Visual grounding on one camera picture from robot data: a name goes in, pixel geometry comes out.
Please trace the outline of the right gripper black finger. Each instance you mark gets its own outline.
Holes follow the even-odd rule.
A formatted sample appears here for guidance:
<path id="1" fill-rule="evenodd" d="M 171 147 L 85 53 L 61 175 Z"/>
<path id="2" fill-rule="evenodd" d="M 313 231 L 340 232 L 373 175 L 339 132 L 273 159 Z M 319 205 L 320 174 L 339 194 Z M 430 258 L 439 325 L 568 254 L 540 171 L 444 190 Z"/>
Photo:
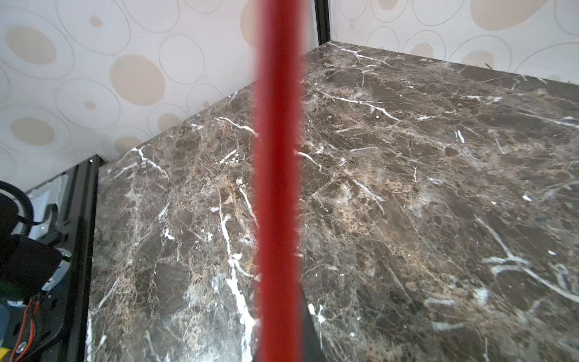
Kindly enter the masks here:
<path id="1" fill-rule="evenodd" d="M 299 286 L 299 292 L 302 314 L 302 360 L 304 362 L 326 362 L 327 359 L 322 352 L 320 337 L 315 330 L 315 324 L 302 286 Z"/>

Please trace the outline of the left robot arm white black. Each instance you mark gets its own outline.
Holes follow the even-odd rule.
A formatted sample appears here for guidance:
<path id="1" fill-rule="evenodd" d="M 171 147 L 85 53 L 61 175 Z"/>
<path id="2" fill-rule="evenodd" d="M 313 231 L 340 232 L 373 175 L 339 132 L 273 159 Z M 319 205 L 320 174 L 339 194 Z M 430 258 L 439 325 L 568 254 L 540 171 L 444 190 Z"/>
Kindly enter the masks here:
<path id="1" fill-rule="evenodd" d="M 1 301 L 22 305 L 65 278 L 72 254 L 56 247 L 64 241 L 58 211 L 56 204 L 48 204 L 43 219 L 36 220 L 29 196 L 1 182 Z"/>

